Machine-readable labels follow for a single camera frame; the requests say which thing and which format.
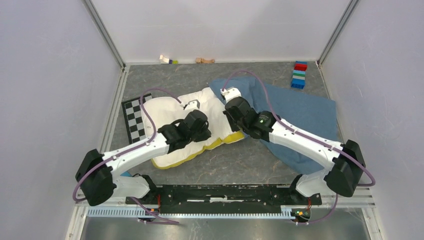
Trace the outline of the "white pillow with yellow side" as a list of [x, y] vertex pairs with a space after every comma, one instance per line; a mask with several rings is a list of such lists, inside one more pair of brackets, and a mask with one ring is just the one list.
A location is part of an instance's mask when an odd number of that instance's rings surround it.
[[192, 160], [206, 150], [244, 139], [241, 131], [233, 131], [224, 114], [224, 104], [210, 87], [181, 95], [155, 97], [143, 104], [145, 135], [154, 131], [172, 140], [182, 140], [185, 147], [152, 159], [156, 168], [169, 169]]

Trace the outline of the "blue fabric pillowcase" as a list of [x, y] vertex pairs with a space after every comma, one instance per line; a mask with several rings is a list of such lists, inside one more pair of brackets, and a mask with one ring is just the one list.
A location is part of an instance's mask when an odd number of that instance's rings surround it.
[[335, 101], [326, 96], [314, 96], [288, 88], [265, 84], [267, 95], [259, 81], [253, 76], [239, 76], [225, 83], [224, 78], [213, 80], [209, 87], [218, 97], [223, 87], [235, 87], [257, 112], [269, 111], [267, 100], [275, 113], [305, 131], [322, 138], [338, 139], [337, 112]]

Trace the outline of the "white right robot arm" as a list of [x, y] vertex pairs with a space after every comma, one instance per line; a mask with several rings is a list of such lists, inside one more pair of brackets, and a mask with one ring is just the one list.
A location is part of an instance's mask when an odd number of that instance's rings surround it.
[[302, 204], [315, 194], [335, 193], [352, 197], [365, 170], [359, 145], [331, 141], [299, 129], [285, 119], [274, 117], [270, 111], [256, 112], [241, 96], [226, 98], [225, 114], [253, 139], [263, 140], [294, 150], [323, 169], [311, 174], [300, 174], [291, 184], [289, 199]]

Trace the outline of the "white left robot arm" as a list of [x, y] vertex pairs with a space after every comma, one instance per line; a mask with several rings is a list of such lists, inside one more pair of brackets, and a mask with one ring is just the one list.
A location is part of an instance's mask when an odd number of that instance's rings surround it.
[[90, 206], [103, 204], [110, 198], [135, 197], [145, 204], [153, 203], [157, 190], [145, 177], [124, 177], [122, 174], [156, 157], [168, 155], [185, 148], [192, 142], [202, 142], [211, 137], [207, 116], [200, 110], [190, 111], [158, 129], [155, 135], [118, 150], [99, 153], [88, 151], [78, 168], [75, 179]]

